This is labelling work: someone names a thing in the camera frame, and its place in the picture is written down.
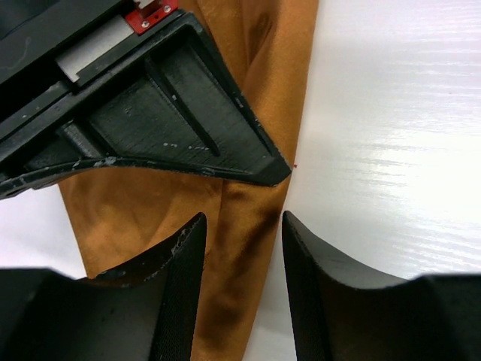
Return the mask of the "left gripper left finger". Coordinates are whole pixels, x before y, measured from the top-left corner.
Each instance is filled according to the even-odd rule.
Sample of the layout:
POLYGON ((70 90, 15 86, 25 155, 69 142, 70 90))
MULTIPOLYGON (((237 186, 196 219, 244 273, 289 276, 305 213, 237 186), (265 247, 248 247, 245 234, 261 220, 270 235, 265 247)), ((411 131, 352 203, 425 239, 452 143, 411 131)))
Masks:
POLYGON ((188 360, 207 220, 96 278, 45 268, 1 271, 3 360, 188 360))

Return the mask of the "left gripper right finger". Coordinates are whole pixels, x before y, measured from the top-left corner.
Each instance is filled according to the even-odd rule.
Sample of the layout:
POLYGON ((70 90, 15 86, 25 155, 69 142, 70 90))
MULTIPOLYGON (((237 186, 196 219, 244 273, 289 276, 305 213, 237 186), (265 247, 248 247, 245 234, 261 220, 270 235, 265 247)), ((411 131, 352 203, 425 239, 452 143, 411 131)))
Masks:
POLYGON ((293 213, 282 243, 299 360, 478 360, 480 276, 404 280, 313 234, 293 213))

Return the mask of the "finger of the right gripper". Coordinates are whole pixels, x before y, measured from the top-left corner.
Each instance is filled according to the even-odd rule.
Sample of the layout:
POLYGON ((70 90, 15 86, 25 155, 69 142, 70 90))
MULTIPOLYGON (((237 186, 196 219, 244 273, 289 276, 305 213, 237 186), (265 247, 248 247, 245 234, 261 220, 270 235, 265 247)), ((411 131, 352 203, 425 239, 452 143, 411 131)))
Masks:
POLYGON ((291 172, 194 14, 2 11, 2 197, 107 167, 291 172))

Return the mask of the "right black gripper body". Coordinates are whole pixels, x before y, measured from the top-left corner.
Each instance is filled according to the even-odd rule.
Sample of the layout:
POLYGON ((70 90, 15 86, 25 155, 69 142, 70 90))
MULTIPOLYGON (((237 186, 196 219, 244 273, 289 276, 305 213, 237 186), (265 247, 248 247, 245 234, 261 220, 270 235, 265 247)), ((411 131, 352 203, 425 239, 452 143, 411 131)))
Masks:
POLYGON ((175 1, 3 1, 1 148, 142 149, 185 127, 150 72, 180 15, 175 1))

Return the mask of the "brown cloth napkin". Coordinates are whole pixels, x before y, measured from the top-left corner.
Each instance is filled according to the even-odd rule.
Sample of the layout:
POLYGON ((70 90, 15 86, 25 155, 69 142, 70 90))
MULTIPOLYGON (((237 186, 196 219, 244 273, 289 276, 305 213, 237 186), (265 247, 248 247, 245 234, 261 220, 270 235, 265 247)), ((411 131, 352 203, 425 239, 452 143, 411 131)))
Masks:
MULTIPOLYGON (((293 162, 318 2, 182 1, 180 7, 207 29, 264 129, 293 162)), ((91 278, 206 214, 193 360, 243 358, 288 187, 142 168, 95 169, 59 185, 91 278)))

